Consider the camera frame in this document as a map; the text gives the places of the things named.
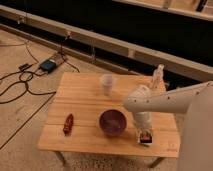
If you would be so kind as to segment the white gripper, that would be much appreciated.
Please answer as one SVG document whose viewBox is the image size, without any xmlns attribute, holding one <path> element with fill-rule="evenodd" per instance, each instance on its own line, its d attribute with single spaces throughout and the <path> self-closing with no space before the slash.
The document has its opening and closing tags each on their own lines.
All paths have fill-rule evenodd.
<svg viewBox="0 0 213 171">
<path fill-rule="evenodd" d="M 142 139 L 142 131 L 148 130 L 150 137 L 153 138 L 152 117 L 150 112 L 139 112 L 133 114 L 133 124 L 137 130 L 138 140 Z"/>
</svg>

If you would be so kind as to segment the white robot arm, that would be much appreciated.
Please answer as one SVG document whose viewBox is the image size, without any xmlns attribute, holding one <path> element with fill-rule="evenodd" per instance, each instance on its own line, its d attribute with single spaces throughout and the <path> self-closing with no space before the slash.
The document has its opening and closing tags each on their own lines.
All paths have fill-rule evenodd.
<svg viewBox="0 0 213 171">
<path fill-rule="evenodd" d="M 177 171 L 213 171 L 213 81 L 146 96 L 136 88 L 123 105 L 133 114 L 185 114 Z"/>
</svg>

